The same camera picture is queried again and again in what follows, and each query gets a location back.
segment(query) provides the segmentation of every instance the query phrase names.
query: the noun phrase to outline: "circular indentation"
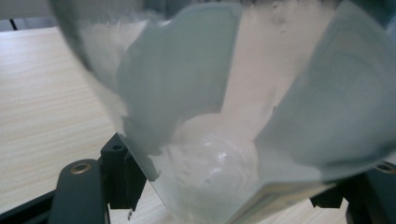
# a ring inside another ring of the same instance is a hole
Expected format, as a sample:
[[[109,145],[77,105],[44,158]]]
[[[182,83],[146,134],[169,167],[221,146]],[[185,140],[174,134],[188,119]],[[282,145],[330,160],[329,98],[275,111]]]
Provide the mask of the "circular indentation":
[[[120,146],[120,145],[115,145],[115,146],[113,147],[113,150],[114,150],[114,151],[117,151],[117,150],[120,150],[120,149],[122,149],[122,146]]]
[[[70,170],[73,175],[79,175],[91,169],[91,165],[87,162],[76,164]]]
[[[375,169],[386,174],[391,174],[391,175],[396,174],[396,166],[387,161],[382,161],[375,167]]]

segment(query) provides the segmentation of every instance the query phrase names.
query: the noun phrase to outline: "light wood surface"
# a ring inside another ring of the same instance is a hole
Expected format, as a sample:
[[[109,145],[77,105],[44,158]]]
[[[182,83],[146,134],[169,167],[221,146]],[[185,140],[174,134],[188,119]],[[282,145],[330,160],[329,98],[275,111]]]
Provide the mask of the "light wood surface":
[[[115,132],[81,73],[56,28],[0,33],[0,213],[54,189],[68,163],[97,159]],[[304,201],[262,224],[341,224],[345,211]],[[128,212],[112,223],[175,223],[149,184]]]

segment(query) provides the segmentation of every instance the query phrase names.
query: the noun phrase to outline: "gray floor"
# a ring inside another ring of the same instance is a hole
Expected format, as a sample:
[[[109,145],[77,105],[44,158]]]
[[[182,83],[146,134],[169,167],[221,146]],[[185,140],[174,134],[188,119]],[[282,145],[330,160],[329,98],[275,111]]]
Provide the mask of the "gray floor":
[[[38,28],[53,27],[57,25],[56,20],[52,17],[15,19],[14,23],[17,30],[38,29]],[[13,31],[13,30],[14,29],[11,25],[11,21],[9,20],[0,21],[0,32]]]

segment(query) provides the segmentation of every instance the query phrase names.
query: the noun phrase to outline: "wooden table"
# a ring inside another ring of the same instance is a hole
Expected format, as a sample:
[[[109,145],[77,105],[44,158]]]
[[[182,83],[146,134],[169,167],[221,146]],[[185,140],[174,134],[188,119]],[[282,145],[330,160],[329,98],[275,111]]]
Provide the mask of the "wooden table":
[[[0,33],[0,213],[55,188],[68,163],[97,159],[115,132],[56,28]],[[346,223],[301,202],[264,223]],[[128,223],[129,211],[112,211]],[[175,223],[147,184],[131,223]]]

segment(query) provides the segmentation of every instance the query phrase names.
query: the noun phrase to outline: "clear plastic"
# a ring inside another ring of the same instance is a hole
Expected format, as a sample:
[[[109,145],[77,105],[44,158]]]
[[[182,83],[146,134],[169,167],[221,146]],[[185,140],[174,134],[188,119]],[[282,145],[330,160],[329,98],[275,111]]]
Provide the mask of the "clear plastic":
[[[395,148],[396,46],[351,2],[52,4],[179,223],[256,223]]]

